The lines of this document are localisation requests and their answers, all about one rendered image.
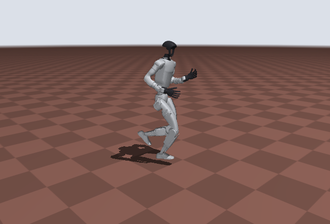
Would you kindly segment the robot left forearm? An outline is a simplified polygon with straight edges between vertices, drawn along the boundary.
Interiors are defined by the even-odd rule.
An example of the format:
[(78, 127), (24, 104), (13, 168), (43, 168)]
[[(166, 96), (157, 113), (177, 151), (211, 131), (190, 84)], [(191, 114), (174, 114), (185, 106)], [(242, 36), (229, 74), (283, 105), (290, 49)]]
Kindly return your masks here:
[(183, 77), (181, 77), (181, 78), (174, 78), (174, 79), (173, 79), (173, 82), (174, 82), (174, 84), (184, 83), (184, 82), (183, 82), (184, 80), (186, 80), (186, 77), (185, 77), (185, 76), (183, 76)]

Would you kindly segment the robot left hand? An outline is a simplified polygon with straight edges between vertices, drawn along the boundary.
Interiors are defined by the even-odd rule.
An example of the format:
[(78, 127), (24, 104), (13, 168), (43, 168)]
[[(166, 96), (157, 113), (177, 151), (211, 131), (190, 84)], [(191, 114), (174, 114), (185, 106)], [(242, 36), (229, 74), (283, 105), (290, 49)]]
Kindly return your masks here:
[(197, 77), (196, 69), (193, 72), (192, 72), (192, 70), (193, 70), (193, 68), (191, 69), (191, 72), (188, 75), (185, 75), (186, 80), (184, 80), (183, 82), (188, 81), (189, 79), (193, 79), (193, 78)]

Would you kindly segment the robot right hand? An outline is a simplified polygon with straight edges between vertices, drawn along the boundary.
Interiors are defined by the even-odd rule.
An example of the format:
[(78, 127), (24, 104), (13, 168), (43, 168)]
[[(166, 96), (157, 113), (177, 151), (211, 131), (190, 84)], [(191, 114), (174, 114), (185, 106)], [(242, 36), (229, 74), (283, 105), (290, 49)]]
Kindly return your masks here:
[[(164, 94), (167, 94), (168, 96), (170, 96), (170, 97), (173, 97), (173, 98), (178, 98), (179, 97), (179, 95), (180, 95), (180, 93), (175, 93), (175, 92), (180, 92), (180, 91), (175, 91), (175, 90), (173, 90), (173, 89), (176, 89), (177, 87), (174, 87), (174, 88), (165, 88), (165, 87), (162, 87), (162, 88), (164, 88)], [(174, 95), (174, 94), (177, 94), (177, 95)], [(174, 96), (176, 96), (176, 97), (174, 97)]]

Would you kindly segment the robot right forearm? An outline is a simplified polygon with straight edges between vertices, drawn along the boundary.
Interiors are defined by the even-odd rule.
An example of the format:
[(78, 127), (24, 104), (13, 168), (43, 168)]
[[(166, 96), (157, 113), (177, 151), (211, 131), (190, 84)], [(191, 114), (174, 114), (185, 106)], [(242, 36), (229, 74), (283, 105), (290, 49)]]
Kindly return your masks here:
[(149, 76), (146, 76), (144, 80), (149, 85), (149, 87), (152, 87), (157, 92), (164, 93), (164, 88), (162, 88), (160, 85), (158, 85), (157, 83), (155, 83), (155, 81), (153, 81)]

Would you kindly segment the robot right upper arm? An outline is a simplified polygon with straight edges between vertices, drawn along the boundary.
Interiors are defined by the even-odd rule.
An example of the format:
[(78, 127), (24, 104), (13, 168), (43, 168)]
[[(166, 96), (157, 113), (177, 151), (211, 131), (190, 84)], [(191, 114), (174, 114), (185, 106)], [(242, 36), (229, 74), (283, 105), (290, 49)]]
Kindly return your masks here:
[(165, 62), (163, 60), (156, 60), (152, 68), (144, 76), (144, 79), (146, 76), (149, 76), (151, 78), (151, 76), (155, 75), (158, 70), (163, 68), (164, 64)]

